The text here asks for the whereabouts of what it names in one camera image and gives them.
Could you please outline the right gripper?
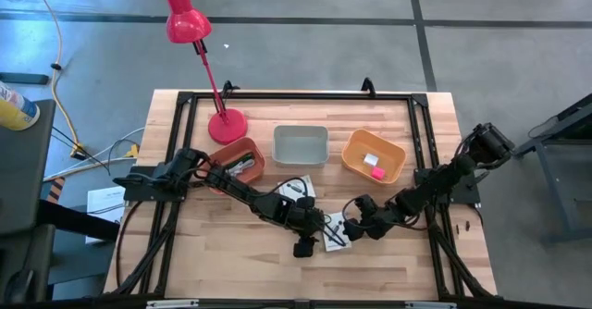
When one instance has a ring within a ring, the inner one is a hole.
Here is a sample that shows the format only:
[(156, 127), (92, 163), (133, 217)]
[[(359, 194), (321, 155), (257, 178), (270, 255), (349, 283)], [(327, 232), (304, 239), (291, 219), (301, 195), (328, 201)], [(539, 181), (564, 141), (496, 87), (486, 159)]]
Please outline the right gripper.
[(371, 238), (379, 240), (398, 224), (398, 213), (388, 207), (377, 207), (369, 213), (370, 229), (364, 229), (355, 218), (343, 221), (345, 235), (357, 235), (358, 239)]

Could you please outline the white card reader box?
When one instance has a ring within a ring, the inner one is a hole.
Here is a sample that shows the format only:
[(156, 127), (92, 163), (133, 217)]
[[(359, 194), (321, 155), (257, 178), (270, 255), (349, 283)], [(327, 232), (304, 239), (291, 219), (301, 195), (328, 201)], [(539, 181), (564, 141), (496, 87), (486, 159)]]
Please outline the white card reader box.
[(341, 213), (325, 215), (324, 223), (325, 225), (322, 233), (324, 236), (325, 250), (327, 252), (334, 252), (352, 247), (350, 239), (344, 233), (344, 218)]
[(288, 181), (282, 184), (277, 191), (292, 201), (297, 201), (305, 196), (316, 197), (315, 189), (309, 175)]

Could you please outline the grey plastic bin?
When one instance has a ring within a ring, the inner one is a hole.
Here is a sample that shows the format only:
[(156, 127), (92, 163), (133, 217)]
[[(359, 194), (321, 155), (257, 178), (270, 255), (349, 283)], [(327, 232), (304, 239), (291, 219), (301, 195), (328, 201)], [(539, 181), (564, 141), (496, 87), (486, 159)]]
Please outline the grey plastic bin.
[(276, 126), (272, 158), (286, 167), (322, 167), (329, 159), (328, 129), (323, 126)]

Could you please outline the yellow plastic bin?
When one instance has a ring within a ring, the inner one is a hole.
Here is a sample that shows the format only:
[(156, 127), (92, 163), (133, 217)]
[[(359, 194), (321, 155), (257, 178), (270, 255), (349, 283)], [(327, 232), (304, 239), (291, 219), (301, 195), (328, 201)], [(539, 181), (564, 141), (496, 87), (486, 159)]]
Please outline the yellow plastic bin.
[[(371, 177), (370, 167), (364, 163), (366, 154), (376, 155), (379, 160), (376, 167), (386, 170), (385, 178), (378, 181)], [(355, 130), (341, 151), (342, 164), (352, 172), (376, 184), (391, 185), (397, 181), (406, 163), (407, 154), (399, 145), (383, 139), (374, 133)]]

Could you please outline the orange-red plastic bin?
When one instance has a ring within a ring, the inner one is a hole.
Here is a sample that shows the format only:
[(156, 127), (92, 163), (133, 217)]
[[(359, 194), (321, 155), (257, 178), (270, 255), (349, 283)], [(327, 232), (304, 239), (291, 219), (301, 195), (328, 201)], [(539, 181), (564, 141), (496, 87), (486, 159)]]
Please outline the orange-red plastic bin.
[(243, 166), (240, 172), (235, 172), (233, 176), (247, 184), (259, 180), (264, 174), (265, 158), (254, 140), (248, 137), (240, 138), (224, 146), (210, 154), (209, 157), (213, 163), (218, 163), (228, 169), (237, 167), (240, 162), (246, 163), (246, 166)]

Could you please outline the white paper sheet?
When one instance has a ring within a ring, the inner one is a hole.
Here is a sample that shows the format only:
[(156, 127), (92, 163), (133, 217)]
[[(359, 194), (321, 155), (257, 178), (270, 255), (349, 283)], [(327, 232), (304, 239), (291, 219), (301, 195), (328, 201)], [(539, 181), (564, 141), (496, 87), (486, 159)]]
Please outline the white paper sheet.
[(121, 186), (116, 186), (88, 191), (87, 213), (119, 225), (126, 207), (124, 201), (125, 190)]

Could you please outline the black side table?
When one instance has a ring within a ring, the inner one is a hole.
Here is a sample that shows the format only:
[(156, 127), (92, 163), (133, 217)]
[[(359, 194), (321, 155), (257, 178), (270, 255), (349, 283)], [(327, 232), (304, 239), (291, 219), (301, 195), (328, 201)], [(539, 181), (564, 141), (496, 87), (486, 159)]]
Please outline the black side table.
[(533, 153), (540, 164), (561, 228), (545, 244), (592, 240), (592, 93), (529, 134), (516, 159)]

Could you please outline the red desk lamp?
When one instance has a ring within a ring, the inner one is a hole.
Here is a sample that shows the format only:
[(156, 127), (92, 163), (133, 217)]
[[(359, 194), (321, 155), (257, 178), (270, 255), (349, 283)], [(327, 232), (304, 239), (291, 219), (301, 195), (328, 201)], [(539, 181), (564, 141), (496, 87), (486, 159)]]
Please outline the red desk lamp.
[(213, 141), (227, 145), (244, 137), (248, 130), (246, 116), (240, 110), (227, 108), (217, 89), (216, 79), (207, 59), (204, 39), (213, 31), (209, 19), (191, 0), (167, 0), (170, 13), (166, 20), (166, 35), (172, 43), (190, 43), (201, 58), (214, 97), (216, 114), (208, 122)]

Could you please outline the yellow black hazard tape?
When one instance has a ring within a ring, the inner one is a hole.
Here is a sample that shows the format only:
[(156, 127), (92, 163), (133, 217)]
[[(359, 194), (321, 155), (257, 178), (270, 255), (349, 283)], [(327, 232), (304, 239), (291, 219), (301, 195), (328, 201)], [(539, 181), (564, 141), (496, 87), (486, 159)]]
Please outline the yellow black hazard tape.
[(51, 179), (47, 182), (47, 184), (49, 185), (48, 189), (48, 193), (47, 193), (47, 197), (46, 200), (50, 203), (53, 204), (58, 204), (60, 195), (63, 191), (63, 187), (65, 184), (66, 179), (64, 177), (57, 177), (54, 179)]

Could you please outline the dark grey cart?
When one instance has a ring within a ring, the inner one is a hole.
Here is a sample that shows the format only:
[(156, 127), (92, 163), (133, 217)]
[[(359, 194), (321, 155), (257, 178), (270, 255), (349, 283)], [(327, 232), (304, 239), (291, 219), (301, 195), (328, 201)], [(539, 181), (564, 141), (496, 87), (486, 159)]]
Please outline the dark grey cart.
[(56, 102), (30, 128), (0, 127), (0, 308), (42, 302), (58, 229), (115, 241), (119, 224), (41, 198)]

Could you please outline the yellow wipes canister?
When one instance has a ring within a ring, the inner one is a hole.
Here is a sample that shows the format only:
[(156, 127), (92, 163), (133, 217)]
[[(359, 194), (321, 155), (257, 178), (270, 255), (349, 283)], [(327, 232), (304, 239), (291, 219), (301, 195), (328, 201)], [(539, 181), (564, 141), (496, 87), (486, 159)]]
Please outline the yellow wipes canister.
[(26, 130), (40, 115), (39, 106), (0, 81), (0, 126), (14, 131)]

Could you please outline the black floor strip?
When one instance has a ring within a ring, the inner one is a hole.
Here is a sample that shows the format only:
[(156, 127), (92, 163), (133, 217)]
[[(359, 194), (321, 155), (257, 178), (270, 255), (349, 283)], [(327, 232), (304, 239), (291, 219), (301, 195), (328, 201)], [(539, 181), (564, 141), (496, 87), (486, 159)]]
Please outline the black floor strip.
[(45, 85), (49, 77), (44, 74), (0, 72), (0, 80), (5, 83)]

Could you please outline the silver bracket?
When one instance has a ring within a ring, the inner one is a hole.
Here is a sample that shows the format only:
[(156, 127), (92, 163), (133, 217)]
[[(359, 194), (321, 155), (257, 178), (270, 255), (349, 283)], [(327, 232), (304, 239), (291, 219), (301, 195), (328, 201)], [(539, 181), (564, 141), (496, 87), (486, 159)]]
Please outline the silver bracket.
[(404, 309), (458, 309), (456, 303), (443, 302), (406, 302)]
[(200, 302), (194, 299), (174, 299), (150, 301), (145, 309), (194, 309), (199, 307)]

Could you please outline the black aluminium table frame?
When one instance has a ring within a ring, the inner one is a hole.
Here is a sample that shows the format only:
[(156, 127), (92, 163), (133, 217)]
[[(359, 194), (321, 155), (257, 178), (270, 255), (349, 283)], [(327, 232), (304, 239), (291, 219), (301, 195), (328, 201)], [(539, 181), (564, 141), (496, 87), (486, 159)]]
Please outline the black aluminium table frame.
[[(311, 177), (318, 206), (326, 212), (355, 209), (350, 199), (370, 194), (384, 201), (413, 184), (413, 142), (434, 142), (441, 162), (451, 159), (461, 133), (449, 93), (426, 97), (433, 129), (412, 127), (408, 106), (396, 92), (370, 98), (362, 92), (245, 92), (230, 105), (243, 111), (250, 137), (265, 157), (272, 154), (278, 125), (318, 125), (328, 129), (330, 157), (322, 167), (282, 167), (268, 160), (257, 182), (268, 191), (280, 181)], [(365, 129), (407, 153), (399, 179), (382, 186), (341, 163), (350, 135)], [(240, 202), (203, 188), (182, 204), (166, 285), (169, 298), (434, 300), (437, 298), (431, 251), (422, 230), (392, 229), (383, 239), (363, 238), (351, 248), (327, 252), (322, 243), (309, 258), (292, 254), (295, 234), (259, 220)]]

